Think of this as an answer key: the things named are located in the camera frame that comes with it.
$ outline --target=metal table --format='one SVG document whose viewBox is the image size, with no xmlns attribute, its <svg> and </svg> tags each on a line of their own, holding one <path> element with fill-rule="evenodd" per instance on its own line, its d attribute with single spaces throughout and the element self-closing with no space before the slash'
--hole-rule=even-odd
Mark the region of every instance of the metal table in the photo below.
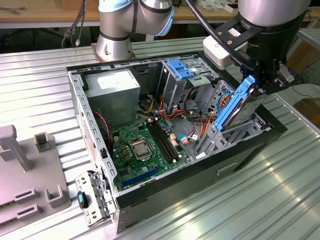
<svg viewBox="0 0 320 240">
<path fill-rule="evenodd" d="M 320 50 L 320 29 L 319 28 L 301 28 L 298 37 Z"/>
<path fill-rule="evenodd" d="M 133 49 L 138 57 L 200 51 L 202 40 L 138 42 Z M 14 124 L 18 140 L 44 131 L 54 134 L 72 198 L 68 209 L 2 239 L 320 238 L 319 131 L 278 95 L 264 105 L 288 131 L 245 169 L 121 234 L 116 235 L 110 220 L 88 229 L 74 179 L 92 166 L 65 67 L 97 62 L 91 47 L 0 55 L 0 126 Z"/>
</svg>

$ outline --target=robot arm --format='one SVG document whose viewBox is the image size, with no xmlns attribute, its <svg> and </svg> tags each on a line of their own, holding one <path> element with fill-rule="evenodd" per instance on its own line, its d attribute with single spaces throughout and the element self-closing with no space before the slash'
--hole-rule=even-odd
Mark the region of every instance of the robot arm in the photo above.
<svg viewBox="0 0 320 240">
<path fill-rule="evenodd" d="M 243 80 L 214 125 L 225 130 L 246 122 L 267 95 L 295 80 L 286 68 L 287 54 L 311 0 L 239 0 L 239 13 L 213 30 L 193 0 L 186 0 L 210 34 L 204 52 L 221 70 L 234 63 Z"/>
<path fill-rule="evenodd" d="M 102 61 L 129 59 L 129 34 L 166 35 L 173 23 L 172 0 L 99 0 L 100 35 L 96 53 Z"/>
<path fill-rule="evenodd" d="M 221 70 L 240 67 L 243 81 L 215 121 L 218 130 L 247 121 L 263 100 L 286 89 L 294 78 L 286 68 L 287 54 L 311 0 L 239 0 L 239 13 L 212 29 L 186 0 L 210 34 L 204 52 Z M 96 53 L 103 61 L 132 55 L 129 33 L 163 36 L 173 23 L 172 0 L 99 0 L 100 35 Z"/>
</svg>

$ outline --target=connector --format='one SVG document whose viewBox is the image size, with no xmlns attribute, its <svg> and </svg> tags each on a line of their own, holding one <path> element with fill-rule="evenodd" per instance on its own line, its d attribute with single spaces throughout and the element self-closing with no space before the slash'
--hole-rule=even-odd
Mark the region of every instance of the connector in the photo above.
<svg viewBox="0 0 320 240">
<path fill-rule="evenodd" d="M 76 41 L 75 41 L 75 46 L 78 47 L 80 45 L 80 39 L 78 38 Z"/>
</svg>

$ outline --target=wooden table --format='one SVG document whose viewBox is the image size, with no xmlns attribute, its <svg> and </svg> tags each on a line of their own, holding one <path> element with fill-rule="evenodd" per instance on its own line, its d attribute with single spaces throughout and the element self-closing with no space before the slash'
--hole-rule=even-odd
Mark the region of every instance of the wooden table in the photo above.
<svg viewBox="0 0 320 240">
<path fill-rule="evenodd" d="M 60 0 L 0 0 L 0 7 L 22 6 L 27 6 L 29 9 L 21 11 L 21 15 L 0 11 L 0 29 L 69 27 L 78 14 L 78 10 L 62 9 Z M 201 9 L 200 11 L 210 23 L 223 23 L 234 16 L 224 9 L 214 11 Z M 199 23 L 199 21 L 189 7 L 176 7 L 174 24 L 191 23 Z M 84 26 L 99 26 L 98 9 L 86 11 Z"/>
</svg>

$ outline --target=blue clip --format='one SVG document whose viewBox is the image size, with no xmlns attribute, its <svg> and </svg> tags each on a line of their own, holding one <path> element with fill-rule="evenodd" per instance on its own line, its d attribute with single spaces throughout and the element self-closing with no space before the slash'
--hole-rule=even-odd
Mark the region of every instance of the blue clip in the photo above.
<svg viewBox="0 0 320 240">
<path fill-rule="evenodd" d="M 228 105 L 223 109 L 222 113 L 218 116 L 218 118 L 214 122 L 214 126 L 219 130 L 223 130 L 223 126 L 228 118 L 231 116 L 233 111 L 236 109 L 238 104 L 248 97 L 248 91 L 253 84 L 255 84 L 256 80 L 254 77 L 249 75 L 236 89 L 234 92 L 234 96 L 231 98 Z"/>
<path fill-rule="evenodd" d="M 189 79 L 195 76 L 180 59 L 168 60 L 168 65 L 178 75 L 179 79 Z"/>
</svg>

